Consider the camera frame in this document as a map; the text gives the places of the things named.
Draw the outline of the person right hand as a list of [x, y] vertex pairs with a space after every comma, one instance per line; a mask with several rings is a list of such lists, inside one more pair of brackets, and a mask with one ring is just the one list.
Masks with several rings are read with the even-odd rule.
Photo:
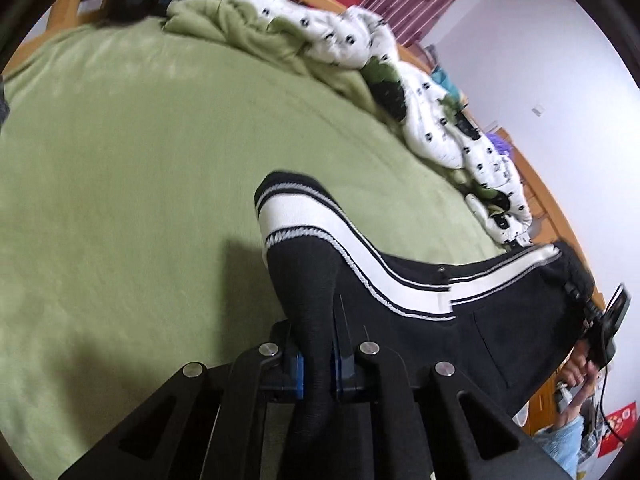
[[559, 378], [569, 387], [591, 387], [596, 384], [600, 368], [589, 359], [589, 350], [587, 341], [578, 341], [562, 366]]

